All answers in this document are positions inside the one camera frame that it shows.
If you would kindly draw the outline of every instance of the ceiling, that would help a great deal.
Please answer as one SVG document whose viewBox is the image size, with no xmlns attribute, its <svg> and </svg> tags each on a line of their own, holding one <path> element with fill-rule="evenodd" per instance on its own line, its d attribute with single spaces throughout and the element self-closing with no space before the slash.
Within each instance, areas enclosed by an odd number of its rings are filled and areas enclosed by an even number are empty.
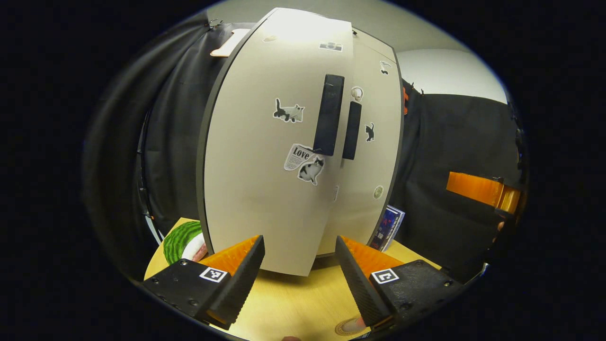
<svg viewBox="0 0 606 341">
<path fill-rule="evenodd" d="M 257 22 L 275 7 L 296 8 L 351 22 L 391 45 L 396 52 L 419 49 L 469 49 L 433 24 L 380 0 L 226 0 L 208 9 L 209 19 Z"/>
</svg>

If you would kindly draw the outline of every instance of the book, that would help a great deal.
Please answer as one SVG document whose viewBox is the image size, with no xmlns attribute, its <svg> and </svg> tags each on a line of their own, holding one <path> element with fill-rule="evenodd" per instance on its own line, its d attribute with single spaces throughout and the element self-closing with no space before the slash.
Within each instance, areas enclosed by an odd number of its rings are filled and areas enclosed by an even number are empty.
<svg viewBox="0 0 606 341">
<path fill-rule="evenodd" d="M 370 247 L 385 252 L 389 248 L 391 241 L 393 241 L 393 237 L 398 233 L 404 215 L 405 213 L 399 209 L 387 205 L 381 224 L 370 243 Z"/>
</svg>

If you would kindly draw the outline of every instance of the green rind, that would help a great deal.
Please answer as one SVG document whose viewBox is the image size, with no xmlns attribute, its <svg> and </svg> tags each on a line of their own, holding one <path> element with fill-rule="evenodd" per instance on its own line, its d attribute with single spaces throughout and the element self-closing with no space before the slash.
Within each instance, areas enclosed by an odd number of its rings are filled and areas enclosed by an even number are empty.
<svg viewBox="0 0 606 341">
<path fill-rule="evenodd" d="M 202 233 L 199 221 L 188 221 L 177 226 L 164 239 L 164 257 L 169 265 L 181 259 L 183 250 L 197 235 Z"/>
</svg>

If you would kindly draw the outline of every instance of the cabinet door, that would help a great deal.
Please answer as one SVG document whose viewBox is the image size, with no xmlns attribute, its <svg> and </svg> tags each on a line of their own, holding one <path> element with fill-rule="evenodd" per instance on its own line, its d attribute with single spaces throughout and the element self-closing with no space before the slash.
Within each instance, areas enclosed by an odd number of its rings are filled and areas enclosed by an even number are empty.
<svg viewBox="0 0 606 341">
<path fill-rule="evenodd" d="M 350 131 L 339 192 L 319 255 L 334 252 L 340 234 L 360 243 L 369 242 L 388 203 L 402 136 L 402 86 L 393 49 L 356 31 L 353 86 L 361 89 L 362 98 L 359 91 L 346 91 L 351 101 Z"/>
<path fill-rule="evenodd" d="M 198 150 L 212 252 L 262 234 L 261 269 L 308 275 L 339 176 L 352 44 L 349 22 L 280 8 L 235 56 Z"/>
</svg>

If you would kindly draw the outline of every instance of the orange plastic part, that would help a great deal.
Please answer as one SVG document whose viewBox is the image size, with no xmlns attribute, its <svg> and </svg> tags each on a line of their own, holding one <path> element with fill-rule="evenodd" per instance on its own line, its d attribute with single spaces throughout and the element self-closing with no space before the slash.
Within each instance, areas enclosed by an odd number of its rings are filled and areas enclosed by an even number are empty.
<svg viewBox="0 0 606 341">
<path fill-rule="evenodd" d="M 446 190 L 514 214 L 520 191 L 474 175 L 450 172 Z"/>
<path fill-rule="evenodd" d="M 234 246 L 231 246 L 221 252 L 200 260 L 198 263 L 210 266 L 211 268 L 227 271 L 234 276 L 236 270 L 244 260 L 244 257 L 251 250 L 259 235 L 246 239 Z"/>
<path fill-rule="evenodd" d="M 402 92 L 404 93 L 404 115 L 408 113 L 408 108 L 406 107 L 406 101 L 408 101 L 408 94 L 406 94 L 406 88 L 402 88 Z"/>
<path fill-rule="evenodd" d="M 351 255 L 356 260 L 356 263 L 362 269 L 364 276 L 368 279 L 370 274 L 375 271 L 394 268 L 403 265 L 403 262 L 384 254 L 381 251 L 371 248 L 370 246 L 358 243 L 347 237 L 341 236 L 345 245 L 351 252 Z"/>
</svg>

